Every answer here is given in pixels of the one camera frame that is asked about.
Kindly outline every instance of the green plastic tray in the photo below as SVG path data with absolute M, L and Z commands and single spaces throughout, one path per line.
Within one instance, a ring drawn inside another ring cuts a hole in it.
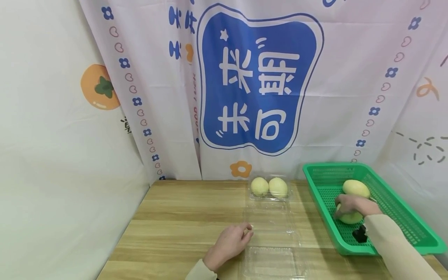
M 370 240 L 358 243 L 352 236 L 353 230 L 359 228 L 363 221 L 349 225 L 333 219 L 336 210 L 334 200 L 343 193 L 342 185 L 348 179 L 366 184 L 381 211 L 398 224 L 407 240 L 420 254 L 440 254 L 446 251 L 443 240 L 369 166 L 360 163 L 314 163 L 305 164 L 303 171 L 314 202 L 341 255 L 378 255 Z

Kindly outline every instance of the wooden tabletop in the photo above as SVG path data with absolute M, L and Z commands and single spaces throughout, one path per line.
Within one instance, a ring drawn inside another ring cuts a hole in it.
M 158 181 L 146 194 L 98 280 L 185 279 L 221 231 L 243 221 L 245 181 Z M 341 256 L 328 236 L 305 181 L 293 183 L 290 210 L 311 279 L 391 279 L 380 257 Z M 218 272 L 237 280 L 242 256 Z M 434 256 L 425 260 L 442 279 Z

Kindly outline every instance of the hand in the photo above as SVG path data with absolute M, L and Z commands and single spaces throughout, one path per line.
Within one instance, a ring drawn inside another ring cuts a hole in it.
M 340 194 L 335 199 L 336 207 L 341 204 L 338 211 L 335 212 L 334 218 L 338 219 L 343 214 L 359 212 L 363 217 L 375 214 L 382 214 L 378 204 L 362 196 L 353 194 Z
M 202 259 L 205 266 L 211 271 L 218 270 L 226 261 L 238 256 L 249 243 L 254 235 L 254 232 L 244 231 L 252 230 L 249 223 L 241 223 L 238 225 L 231 225 L 221 232 L 215 245 L 213 245 Z

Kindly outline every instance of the sleeve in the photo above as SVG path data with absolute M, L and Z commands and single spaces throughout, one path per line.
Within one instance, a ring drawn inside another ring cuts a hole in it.
M 188 273 L 185 280 L 216 280 L 217 278 L 218 275 L 208 269 L 202 259 L 200 259 Z
M 383 257 L 393 279 L 441 279 L 406 240 L 400 227 L 389 216 L 366 216 L 364 226 L 366 227 L 366 235 Z

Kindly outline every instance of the printed backdrop curtain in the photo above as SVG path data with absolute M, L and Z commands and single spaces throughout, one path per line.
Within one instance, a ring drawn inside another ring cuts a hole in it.
M 151 182 L 373 164 L 440 44 L 448 8 L 80 2 Z

